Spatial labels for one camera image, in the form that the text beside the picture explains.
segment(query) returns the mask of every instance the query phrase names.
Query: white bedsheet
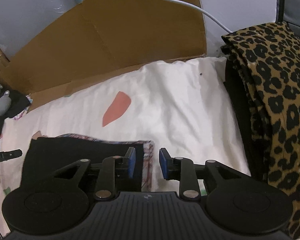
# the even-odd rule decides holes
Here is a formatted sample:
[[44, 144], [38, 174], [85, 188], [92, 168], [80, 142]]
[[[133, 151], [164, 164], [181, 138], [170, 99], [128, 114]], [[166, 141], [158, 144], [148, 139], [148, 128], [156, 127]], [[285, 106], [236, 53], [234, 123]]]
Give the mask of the white bedsheet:
[[[23, 155], [0, 163], [0, 232], [9, 232], [1, 212], [3, 190], [19, 187], [23, 160], [31, 136], [38, 130], [49, 137], [78, 133], [112, 141], [154, 141], [153, 191], [178, 191], [177, 181], [162, 178], [161, 147], [173, 157], [201, 164], [214, 159], [249, 174], [234, 112], [222, 84], [224, 69], [225, 58], [173, 64], [158, 61], [50, 102], [18, 121], [6, 119], [0, 151], [21, 149]], [[131, 105], [123, 116], [102, 127], [102, 117], [119, 91], [130, 96]]]

